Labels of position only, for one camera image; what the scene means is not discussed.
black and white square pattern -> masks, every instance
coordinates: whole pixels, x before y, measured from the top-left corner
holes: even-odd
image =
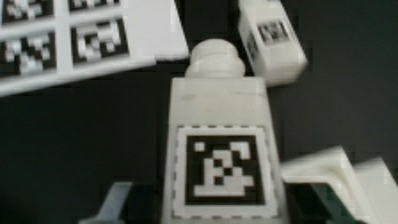
[[[174,216],[258,218],[277,213],[265,131],[183,127],[178,132]]]
[[[281,20],[267,22],[258,26],[265,44],[274,44],[290,40],[286,26]]]
[[[2,23],[32,21],[53,15],[53,0],[4,0]]]
[[[187,205],[265,205],[256,136],[188,136],[187,161]]]
[[[71,28],[73,63],[98,62],[103,58],[128,54],[123,19],[85,24]]]
[[[114,6],[119,0],[69,0],[69,11],[91,10],[98,7]]]
[[[53,32],[0,41],[0,77],[39,74],[55,66]]]

black square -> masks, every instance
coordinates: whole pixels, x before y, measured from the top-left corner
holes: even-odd
[[[37,18],[53,15],[53,0],[28,1],[28,7],[14,0],[4,0],[2,23],[9,24],[18,21],[34,21]]]
[[[281,20],[261,24],[258,26],[258,31],[265,44],[274,44],[290,40],[286,27]]]
[[[222,167],[222,160],[215,159],[215,167]]]
[[[119,43],[114,39],[101,39],[100,30],[112,33]],[[128,54],[128,39],[121,18],[84,24],[71,28],[71,50],[73,64],[98,62],[103,58]]]
[[[224,178],[222,177],[215,177],[215,185],[224,185]]]
[[[204,143],[204,152],[195,151],[195,143]],[[231,143],[245,143],[249,146],[251,158],[242,159],[242,154],[231,149]],[[231,164],[222,164],[213,158],[217,153],[231,156]],[[213,186],[222,187],[226,178],[242,172],[242,176],[251,177],[252,184],[242,185],[242,195],[197,195],[195,187],[208,183],[204,163],[213,163],[213,170],[219,174],[213,176]],[[187,136],[187,185],[185,185],[185,204],[187,205],[265,205],[263,178],[259,171],[258,144],[256,136]]]
[[[233,175],[233,168],[226,168],[226,169],[224,169],[224,175],[226,175],[226,176],[231,176],[231,175]]]
[[[0,78],[36,75],[57,67],[55,33],[41,32],[0,42]]]

black background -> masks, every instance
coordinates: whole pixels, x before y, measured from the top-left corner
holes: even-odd
[[[178,3],[190,49],[224,38],[247,61],[236,1]],[[311,65],[268,91],[281,158],[343,145],[354,163],[382,156],[398,179],[398,2],[284,7]],[[158,222],[171,78],[187,66],[160,63],[0,99],[0,223],[76,223],[117,180],[137,183],[124,218]]]

white cylinder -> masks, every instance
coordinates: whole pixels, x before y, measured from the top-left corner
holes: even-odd
[[[197,44],[192,50],[190,63],[195,63],[195,61],[211,54],[226,54],[238,57],[236,48],[222,39],[210,39]]]
[[[245,64],[236,56],[211,54],[190,64],[188,78],[240,78],[245,75]]]

white plastic part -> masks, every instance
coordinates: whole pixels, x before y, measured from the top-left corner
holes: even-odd
[[[307,59],[281,1],[240,0],[238,31],[254,75],[267,86],[295,82]]]
[[[245,65],[236,56],[208,54],[188,67],[188,78],[240,78],[245,75]]]
[[[98,215],[92,218],[80,220],[78,224],[124,224],[124,221],[119,220],[119,214],[131,185],[131,182],[115,182],[112,184]]]
[[[236,48],[226,40],[210,39],[197,44],[192,50],[190,63],[194,63],[210,54],[224,54],[238,57]]]
[[[398,220],[398,187],[380,158],[354,166],[380,224]]]
[[[201,50],[206,45],[226,48],[220,47],[224,50],[219,50],[220,48],[210,47]],[[187,78],[172,79],[162,224],[288,224],[265,79],[235,77],[227,67],[222,67],[222,76],[217,75],[220,73],[215,73],[217,66],[208,66],[206,70],[201,70],[203,67],[195,63],[203,60],[222,61],[235,58],[235,53],[231,53],[235,51],[224,41],[211,40],[199,46],[199,50],[194,50],[195,59],[192,59],[194,64],[187,71]],[[194,75],[194,68],[199,69],[199,73],[203,71],[201,75]],[[259,169],[263,171],[254,169],[251,172],[259,173],[261,178],[268,181],[261,182],[258,178],[252,178],[251,172],[242,172],[245,165],[235,164],[236,160],[229,158],[231,151],[238,152],[240,159],[254,164],[254,167],[263,167]],[[215,165],[217,158],[224,161],[220,166],[233,169],[233,177],[242,181],[235,182],[231,177],[224,176],[227,171],[222,171]],[[195,166],[201,167],[197,168],[199,175],[190,173]],[[224,178],[224,184],[215,183],[211,179],[215,177]],[[204,178],[203,183],[195,182],[197,178]],[[252,207],[252,204],[242,205],[242,202],[247,203],[242,200],[242,196],[247,196],[242,185],[251,187],[252,181],[265,184],[265,188],[259,187],[249,192],[259,195],[258,189],[261,189],[267,206],[263,206],[261,200],[254,203],[259,205],[258,207]],[[206,197],[215,195],[211,200],[217,202],[206,201]],[[222,200],[231,198],[224,198],[224,196],[240,197],[235,198],[238,202],[224,204],[226,207]]]
[[[240,78],[245,75],[245,64],[233,44],[210,39],[199,43],[192,51],[187,78]]]
[[[283,163],[286,183],[327,183],[357,220],[382,224],[341,146]]]
[[[30,67],[36,68],[32,69],[32,71],[37,71],[36,73],[20,75],[18,71],[9,71],[12,74],[7,74],[7,77],[2,74],[0,97],[155,65],[158,59],[174,60],[188,57],[172,0],[121,0],[117,4],[108,4],[112,1],[107,1],[107,6],[96,7],[94,10],[82,9],[76,11],[69,11],[69,3],[64,0],[43,2],[53,2],[53,15],[28,22],[9,23],[5,26],[0,24],[0,42],[53,32],[57,52],[52,53],[50,51],[50,55],[57,59],[57,68],[41,71],[43,65],[28,63]],[[114,19],[121,19],[124,24],[128,52],[103,57],[94,62],[75,63],[71,29],[76,26],[98,24]],[[87,57],[98,59],[98,53],[89,52]]]

